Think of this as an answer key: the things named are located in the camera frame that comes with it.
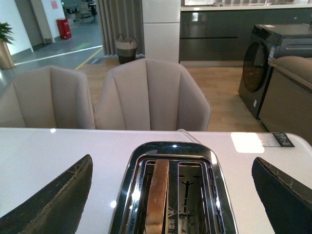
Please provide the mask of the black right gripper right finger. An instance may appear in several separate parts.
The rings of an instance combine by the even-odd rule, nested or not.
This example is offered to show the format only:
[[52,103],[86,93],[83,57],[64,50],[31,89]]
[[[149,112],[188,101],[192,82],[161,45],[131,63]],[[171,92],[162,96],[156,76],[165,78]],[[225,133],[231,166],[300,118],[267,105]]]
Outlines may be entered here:
[[257,157],[252,165],[256,191],[276,234],[312,232],[312,190]]

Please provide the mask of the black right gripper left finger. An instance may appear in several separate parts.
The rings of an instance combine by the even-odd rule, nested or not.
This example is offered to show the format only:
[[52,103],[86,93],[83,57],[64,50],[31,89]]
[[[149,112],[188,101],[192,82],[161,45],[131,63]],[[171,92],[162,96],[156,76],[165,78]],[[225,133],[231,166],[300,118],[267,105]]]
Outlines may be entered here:
[[93,161],[86,155],[24,203],[1,217],[2,234],[74,234],[91,188]]

